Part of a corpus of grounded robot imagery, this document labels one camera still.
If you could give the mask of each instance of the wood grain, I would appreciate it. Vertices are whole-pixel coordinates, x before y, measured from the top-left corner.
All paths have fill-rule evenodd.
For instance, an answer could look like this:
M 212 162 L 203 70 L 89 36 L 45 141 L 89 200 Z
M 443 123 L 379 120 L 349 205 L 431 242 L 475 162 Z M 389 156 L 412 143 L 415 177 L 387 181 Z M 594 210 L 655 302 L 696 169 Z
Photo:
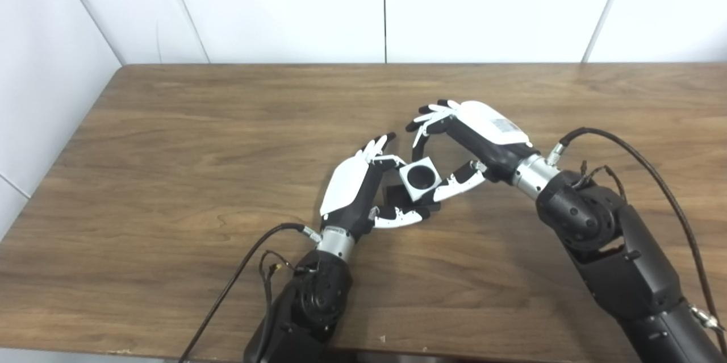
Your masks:
M 491 104 L 544 151 L 583 125 L 636 146 L 691 219 L 727 316 L 727 65 L 137 65 L 112 79 L 0 244 L 0 347 L 178 356 L 263 231 L 317 225 L 335 166 L 442 97 Z M 411 140 L 402 132 L 390 150 L 408 157 Z M 443 174 L 470 158 L 445 137 L 428 149 Z M 561 163 L 583 158 L 616 169 L 703 304 L 646 172 L 595 137 Z M 311 245 L 290 233 L 265 247 L 297 258 Z M 507 185 L 454 198 L 421 225 L 374 231 L 351 263 L 336 347 L 636 361 L 533 203 Z M 251 268 L 193 356 L 238 361 L 262 298 Z

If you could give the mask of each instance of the metal connector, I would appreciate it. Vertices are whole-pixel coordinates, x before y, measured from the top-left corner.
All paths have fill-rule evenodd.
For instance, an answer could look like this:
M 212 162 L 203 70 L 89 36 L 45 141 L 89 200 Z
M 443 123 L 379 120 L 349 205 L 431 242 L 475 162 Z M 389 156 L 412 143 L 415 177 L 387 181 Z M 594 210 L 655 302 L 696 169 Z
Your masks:
M 550 151 L 550 154 L 548 154 L 548 158 L 545 159 L 545 164 L 547 164 L 548 166 L 555 166 L 561 159 L 561 155 L 563 155 L 563 152 L 565 151 L 566 146 L 558 143 L 557 145 L 555 145 L 553 150 Z
M 316 230 L 312 228 L 305 227 L 300 233 L 312 239 L 312 241 L 314 241 L 316 244 L 323 241 L 323 236 L 317 233 Z
M 725 332 L 724 326 L 717 321 L 716 317 L 712 316 L 708 312 L 702 311 L 702 309 L 694 306 L 693 304 L 689 304 L 689 310 L 691 311 L 692 316 L 694 316 L 694 318 L 699 321 L 699 324 L 701 324 L 701 326 L 705 329 L 712 329 L 715 332 Z

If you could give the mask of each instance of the robotic hand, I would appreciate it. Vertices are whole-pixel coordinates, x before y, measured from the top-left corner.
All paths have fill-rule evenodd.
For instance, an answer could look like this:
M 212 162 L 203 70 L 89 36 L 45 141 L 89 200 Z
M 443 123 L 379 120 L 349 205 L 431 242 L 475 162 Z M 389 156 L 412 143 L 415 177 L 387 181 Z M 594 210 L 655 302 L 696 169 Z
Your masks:
M 244 362 L 317 361 L 345 311 L 353 284 L 347 261 L 361 236 L 429 218 L 426 207 L 373 205 L 384 172 L 406 164 L 382 153 L 394 137 L 377 137 L 335 169 L 320 206 L 320 234 L 306 230 L 316 248 L 294 268 L 248 343 Z
M 516 186 L 535 200 L 540 220 L 555 231 L 596 303 L 616 319 L 644 363 L 727 361 L 700 326 L 719 327 L 716 319 L 687 303 L 675 269 L 625 194 L 583 172 L 561 171 L 555 166 L 561 144 L 545 159 L 522 130 L 481 102 L 438 101 L 420 113 L 407 126 L 417 132 L 413 160 L 434 133 L 447 133 L 478 158 L 434 189 L 434 197 L 485 180 Z M 607 249 L 620 238 L 623 244 Z

